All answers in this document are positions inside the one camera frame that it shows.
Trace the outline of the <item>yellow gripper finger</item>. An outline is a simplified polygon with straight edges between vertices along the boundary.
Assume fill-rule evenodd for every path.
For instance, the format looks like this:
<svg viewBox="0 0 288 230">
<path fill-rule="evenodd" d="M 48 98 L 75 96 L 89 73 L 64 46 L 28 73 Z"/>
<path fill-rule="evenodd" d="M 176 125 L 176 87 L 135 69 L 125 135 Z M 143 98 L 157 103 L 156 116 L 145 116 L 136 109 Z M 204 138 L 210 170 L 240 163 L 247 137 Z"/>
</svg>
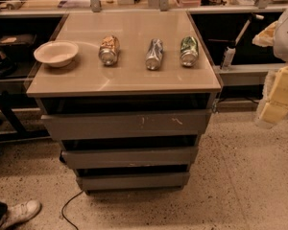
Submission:
<svg viewBox="0 0 288 230">
<path fill-rule="evenodd" d="M 277 125 L 287 113 L 287 108 L 261 100 L 256 109 L 254 123 L 258 127 L 270 129 Z"/>
</svg>

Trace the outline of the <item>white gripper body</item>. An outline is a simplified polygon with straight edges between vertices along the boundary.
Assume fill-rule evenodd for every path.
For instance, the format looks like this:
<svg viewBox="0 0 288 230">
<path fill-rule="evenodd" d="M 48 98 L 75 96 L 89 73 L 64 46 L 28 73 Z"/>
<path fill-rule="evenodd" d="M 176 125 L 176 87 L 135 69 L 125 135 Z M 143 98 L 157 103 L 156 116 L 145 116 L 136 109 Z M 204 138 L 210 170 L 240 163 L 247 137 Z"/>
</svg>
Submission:
<svg viewBox="0 0 288 230">
<path fill-rule="evenodd" d="M 288 64 L 279 70 L 269 71 L 263 90 L 264 106 L 288 109 Z"/>
</svg>

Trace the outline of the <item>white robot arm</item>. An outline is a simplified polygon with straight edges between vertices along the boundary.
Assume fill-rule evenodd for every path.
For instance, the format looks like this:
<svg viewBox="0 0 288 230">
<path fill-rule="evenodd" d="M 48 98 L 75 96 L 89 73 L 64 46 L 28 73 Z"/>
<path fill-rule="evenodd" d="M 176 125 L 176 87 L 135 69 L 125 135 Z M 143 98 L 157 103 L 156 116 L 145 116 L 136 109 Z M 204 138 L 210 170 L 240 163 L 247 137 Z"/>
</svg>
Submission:
<svg viewBox="0 0 288 230">
<path fill-rule="evenodd" d="M 288 8 L 278 21 L 257 34 L 252 43 L 260 47 L 272 46 L 274 56 L 285 62 L 279 70 L 268 72 L 263 97 L 256 109 L 256 125 L 272 128 L 288 113 Z"/>
</svg>

